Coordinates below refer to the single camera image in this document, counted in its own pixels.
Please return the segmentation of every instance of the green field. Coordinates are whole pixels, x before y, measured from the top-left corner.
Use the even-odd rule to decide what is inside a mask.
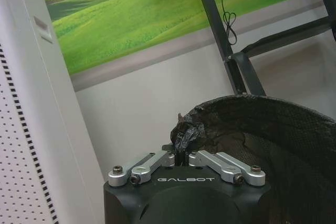
[[[46,1],[70,74],[208,26],[201,0]],[[280,1],[225,5],[242,15]]]

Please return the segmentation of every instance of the bolt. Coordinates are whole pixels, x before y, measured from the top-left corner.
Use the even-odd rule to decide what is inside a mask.
[[[236,185],[241,185],[244,182],[244,177],[242,174],[236,174],[233,178],[233,183]]]
[[[135,170],[137,170],[138,172],[142,172],[144,170],[147,170],[145,167],[137,167],[137,168],[134,168]]]
[[[116,165],[114,168],[113,168],[113,174],[122,174],[122,166],[120,165]]]
[[[252,165],[251,172],[253,173],[261,173],[261,167],[259,165]]]
[[[132,175],[130,177],[130,182],[133,186],[136,186],[140,183],[140,177],[138,175]]]
[[[174,155],[174,153],[173,153],[173,152],[168,152],[168,157],[169,157],[169,158],[174,158],[174,157],[175,157],[175,155]]]

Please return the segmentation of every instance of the wall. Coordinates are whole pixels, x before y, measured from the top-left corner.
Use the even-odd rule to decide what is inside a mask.
[[[320,7],[238,37],[235,51],[257,39],[325,16]],[[336,44],[331,32],[253,58],[269,96],[336,118]],[[77,92],[104,175],[170,142],[177,114],[232,94],[215,44]]]

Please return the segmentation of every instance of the trash bin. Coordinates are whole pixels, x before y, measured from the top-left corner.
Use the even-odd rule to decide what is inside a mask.
[[[336,223],[336,121],[287,101],[235,95],[196,106],[171,132],[177,165],[195,150],[259,165],[269,223]]]

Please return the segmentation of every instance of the wire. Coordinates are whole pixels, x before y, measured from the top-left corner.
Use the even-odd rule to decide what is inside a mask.
[[[237,41],[238,41],[237,34],[232,28],[232,25],[237,19],[237,15],[235,13],[225,11],[224,0],[221,0],[221,3],[222,3],[222,10],[223,10],[223,21],[224,21],[224,24],[226,25],[226,35],[227,35],[228,40],[229,40],[230,34],[234,36],[234,43],[231,43],[229,41],[229,44],[233,46],[237,44]]]

